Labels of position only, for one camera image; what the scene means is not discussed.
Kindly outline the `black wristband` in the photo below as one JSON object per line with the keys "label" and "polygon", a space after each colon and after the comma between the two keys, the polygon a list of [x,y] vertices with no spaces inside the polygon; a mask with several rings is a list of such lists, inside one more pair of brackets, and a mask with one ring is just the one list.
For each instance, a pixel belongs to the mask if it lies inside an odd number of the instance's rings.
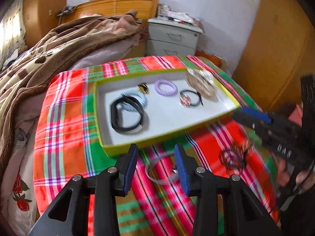
{"label": "black wristband", "polygon": [[122,95],[110,105],[110,121],[118,133],[138,130],[144,124],[143,105],[133,96]]}

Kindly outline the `red green plaid cloth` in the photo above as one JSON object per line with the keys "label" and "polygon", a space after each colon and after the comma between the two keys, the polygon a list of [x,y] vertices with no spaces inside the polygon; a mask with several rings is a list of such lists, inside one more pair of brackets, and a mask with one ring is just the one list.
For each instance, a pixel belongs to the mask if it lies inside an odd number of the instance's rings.
{"label": "red green plaid cloth", "polygon": [[[43,102],[34,146],[34,188],[43,213],[73,175],[94,176],[116,163],[98,140],[94,115],[94,84],[98,80],[153,70],[201,68],[214,77],[241,104],[256,107],[252,98],[224,71],[205,58],[196,56],[147,56],[96,65],[88,69],[60,73],[51,80]],[[118,222],[122,235],[191,235],[195,199],[183,193],[178,182],[157,185],[145,174],[145,165],[156,156],[172,151],[181,143],[199,164],[219,176],[230,176],[220,163],[220,153],[231,146],[253,141],[247,167],[241,178],[279,220],[275,207],[277,168],[271,153],[261,146],[250,129],[223,119],[196,131],[162,141],[140,150],[131,192],[117,199]]]}

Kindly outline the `clear gold hair claw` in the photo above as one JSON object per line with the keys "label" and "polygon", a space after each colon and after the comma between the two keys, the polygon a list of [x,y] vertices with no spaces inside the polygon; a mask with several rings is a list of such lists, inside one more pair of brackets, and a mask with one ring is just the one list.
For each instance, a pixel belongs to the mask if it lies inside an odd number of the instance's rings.
{"label": "clear gold hair claw", "polygon": [[188,68],[186,82],[206,99],[211,99],[216,96],[214,76],[206,70]]}

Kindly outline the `wooden door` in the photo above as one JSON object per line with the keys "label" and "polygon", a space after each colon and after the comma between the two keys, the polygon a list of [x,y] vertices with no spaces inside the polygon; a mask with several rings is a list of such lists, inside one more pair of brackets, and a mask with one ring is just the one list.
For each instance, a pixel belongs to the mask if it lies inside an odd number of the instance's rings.
{"label": "wooden door", "polygon": [[301,76],[314,74],[314,27],[296,0],[260,0],[233,79],[267,112],[301,100]]}

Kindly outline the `orange box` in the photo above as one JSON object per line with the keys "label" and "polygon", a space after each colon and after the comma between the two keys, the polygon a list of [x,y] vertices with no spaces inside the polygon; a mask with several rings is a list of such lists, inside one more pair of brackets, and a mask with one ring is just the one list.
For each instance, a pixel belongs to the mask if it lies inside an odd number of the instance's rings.
{"label": "orange box", "polygon": [[203,51],[198,51],[198,50],[195,52],[195,56],[206,58],[219,68],[222,66],[222,59],[218,56],[209,55]]}

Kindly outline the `green-edged white tray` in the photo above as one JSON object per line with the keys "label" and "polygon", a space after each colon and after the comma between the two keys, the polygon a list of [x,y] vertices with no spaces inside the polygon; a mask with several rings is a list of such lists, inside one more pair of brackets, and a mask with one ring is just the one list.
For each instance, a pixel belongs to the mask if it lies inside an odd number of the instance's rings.
{"label": "green-edged white tray", "polygon": [[[94,114],[99,143],[106,155],[115,157],[127,152],[130,144],[139,148],[151,146],[176,137],[199,126],[216,122],[240,107],[240,103],[218,80],[216,92],[203,99],[197,107],[184,107],[179,95],[165,97],[154,89],[159,79],[173,82],[180,91],[190,89],[186,82],[187,69],[144,71],[135,74],[98,80],[94,84]],[[112,127],[111,104],[122,94],[146,83],[148,104],[144,108],[143,124],[133,131],[118,133]]]}

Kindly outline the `small black gold clip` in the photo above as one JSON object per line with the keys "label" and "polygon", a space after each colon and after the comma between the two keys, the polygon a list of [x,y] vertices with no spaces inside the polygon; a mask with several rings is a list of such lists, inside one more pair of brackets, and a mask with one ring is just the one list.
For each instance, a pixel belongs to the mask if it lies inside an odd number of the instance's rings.
{"label": "small black gold clip", "polygon": [[137,90],[143,94],[149,94],[149,88],[146,83],[139,84]]}

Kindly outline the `grey bedside cabinet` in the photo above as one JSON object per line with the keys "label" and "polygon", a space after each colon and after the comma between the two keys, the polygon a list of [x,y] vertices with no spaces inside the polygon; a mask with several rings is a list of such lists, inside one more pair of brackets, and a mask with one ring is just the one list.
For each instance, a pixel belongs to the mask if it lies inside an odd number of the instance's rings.
{"label": "grey bedside cabinet", "polygon": [[170,20],[148,20],[148,56],[194,55],[203,30]]}

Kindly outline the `brown patterned blanket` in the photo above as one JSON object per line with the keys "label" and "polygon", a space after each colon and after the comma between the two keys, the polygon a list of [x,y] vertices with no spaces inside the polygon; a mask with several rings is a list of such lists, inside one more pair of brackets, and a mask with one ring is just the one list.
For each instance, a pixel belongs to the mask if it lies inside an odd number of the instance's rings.
{"label": "brown patterned blanket", "polygon": [[144,28],[137,11],[91,16],[49,31],[26,55],[1,73],[1,174],[11,158],[16,114],[22,101],[47,90],[51,79],[97,49],[125,40]]}

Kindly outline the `wooden headboard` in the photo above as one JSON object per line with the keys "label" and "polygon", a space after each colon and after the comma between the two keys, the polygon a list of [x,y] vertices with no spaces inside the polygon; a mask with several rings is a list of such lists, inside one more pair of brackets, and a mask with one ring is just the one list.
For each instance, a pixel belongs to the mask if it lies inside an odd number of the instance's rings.
{"label": "wooden headboard", "polygon": [[99,14],[115,16],[125,14],[130,10],[137,11],[137,18],[148,20],[157,15],[159,0],[93,0],[74,7],[74,11],[65,14],[61,23]]}

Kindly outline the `patterned window curtain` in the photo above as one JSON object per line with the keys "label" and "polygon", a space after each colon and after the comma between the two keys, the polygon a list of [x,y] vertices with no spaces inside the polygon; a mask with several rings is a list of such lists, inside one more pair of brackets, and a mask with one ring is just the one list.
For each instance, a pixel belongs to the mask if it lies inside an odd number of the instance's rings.
{"label": "patterned window curtain", "polygon": [[15,0],[1,20],[1,69],[16,49],[24,46],[23,0]]}

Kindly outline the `tall wooden wardrobe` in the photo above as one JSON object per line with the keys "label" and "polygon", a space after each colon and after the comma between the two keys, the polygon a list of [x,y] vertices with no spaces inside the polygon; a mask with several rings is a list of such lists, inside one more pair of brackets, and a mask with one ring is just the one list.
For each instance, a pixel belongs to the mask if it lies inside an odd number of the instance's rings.
{"label": "tall wooden wardrobe", "polygon": [[57,14],[65,6],[66,0],[23,0],[25,42],[28,47],[33,47],[58,25]]}

